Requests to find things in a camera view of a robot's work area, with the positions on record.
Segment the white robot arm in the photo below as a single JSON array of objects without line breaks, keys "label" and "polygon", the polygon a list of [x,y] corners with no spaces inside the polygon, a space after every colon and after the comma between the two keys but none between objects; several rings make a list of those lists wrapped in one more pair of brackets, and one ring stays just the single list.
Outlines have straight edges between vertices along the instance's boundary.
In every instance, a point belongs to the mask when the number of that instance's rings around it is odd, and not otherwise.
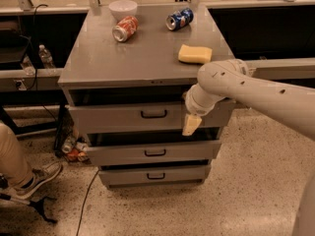
[{"label": "white robot arm", "polygon": [[207,118],[226,99],[244,105],[215,164],[219,234],[315,236],[315,90],[256,79],[238,60],[211,62],[184,94]]}]

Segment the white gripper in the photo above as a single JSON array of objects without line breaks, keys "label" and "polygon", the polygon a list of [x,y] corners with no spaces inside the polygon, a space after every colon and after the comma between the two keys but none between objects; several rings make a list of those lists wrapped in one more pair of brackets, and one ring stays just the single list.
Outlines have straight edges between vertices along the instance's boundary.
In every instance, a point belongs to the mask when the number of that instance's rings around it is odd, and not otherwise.
[{"label": "white gripper", "polygon": [[201,117],[208,115],[221,100],[222,96],[207,93],[199,84],[189,88],[185,96],[185,106],[189,114],[185,115],[182,135],[192,136],[202,123]]}]

